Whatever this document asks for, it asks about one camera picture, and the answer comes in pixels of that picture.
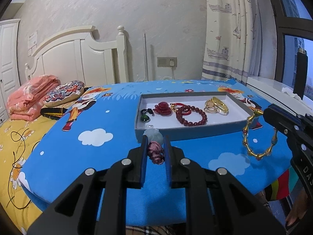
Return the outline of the person right hand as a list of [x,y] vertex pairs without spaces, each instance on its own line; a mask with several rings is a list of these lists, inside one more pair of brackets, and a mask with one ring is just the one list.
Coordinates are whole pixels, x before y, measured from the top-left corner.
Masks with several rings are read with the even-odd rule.
[[292,226],[297,219],[302,219],[308,209],[308,195],[304,188],[300,190],[300,193],[296,197],[296,201],[293,207],[286,217],[286,226]]

